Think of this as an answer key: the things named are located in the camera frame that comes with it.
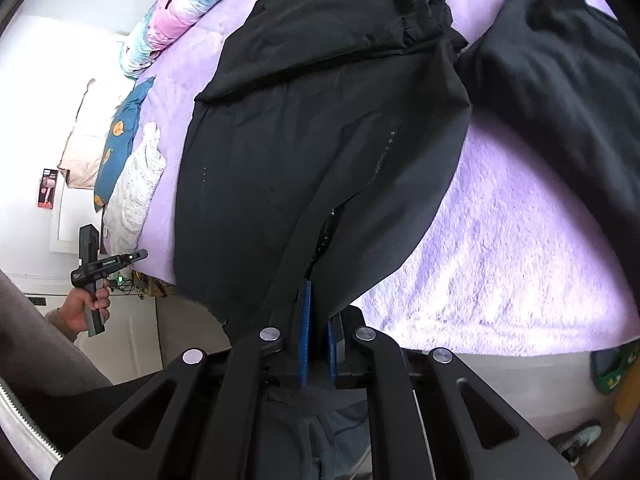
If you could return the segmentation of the grey sleeve forearm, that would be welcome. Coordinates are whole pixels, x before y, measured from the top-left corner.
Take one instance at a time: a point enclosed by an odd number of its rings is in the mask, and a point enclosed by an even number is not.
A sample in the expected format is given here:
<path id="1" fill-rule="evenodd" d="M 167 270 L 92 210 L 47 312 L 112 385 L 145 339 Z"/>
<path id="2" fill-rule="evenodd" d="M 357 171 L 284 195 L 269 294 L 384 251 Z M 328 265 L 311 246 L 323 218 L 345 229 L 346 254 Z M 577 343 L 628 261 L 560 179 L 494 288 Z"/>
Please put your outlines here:
<path id="1" fill-rule="evenodd" d="M 28 417 L 64 454 L 82 440 L 91 415 L 79 397 L 113 385 L 75 341 L 50 324 L 48 315 L 2 275 L 1 378 Z"/>

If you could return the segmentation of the person's left hand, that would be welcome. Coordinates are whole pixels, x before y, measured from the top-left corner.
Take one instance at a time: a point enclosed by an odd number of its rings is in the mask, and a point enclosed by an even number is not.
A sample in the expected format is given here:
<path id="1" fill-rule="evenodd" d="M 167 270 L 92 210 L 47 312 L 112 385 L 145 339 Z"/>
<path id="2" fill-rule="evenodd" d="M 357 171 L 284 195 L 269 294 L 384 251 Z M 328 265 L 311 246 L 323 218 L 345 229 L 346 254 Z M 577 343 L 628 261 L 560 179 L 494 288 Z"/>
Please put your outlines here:
<path id="1" fill-rule="evenodd" d="M 67 295 L 61 307 L 48 313 L 49 323 L 55 326 L 68 340 L 74 342 L 78 335 L 88 330 L 85 310 L 90 308 L 99 313 L 105 323 L 110 317 L 110 291 L 98 289 L 94 294 L 82 288 L 74 288 Z"/>

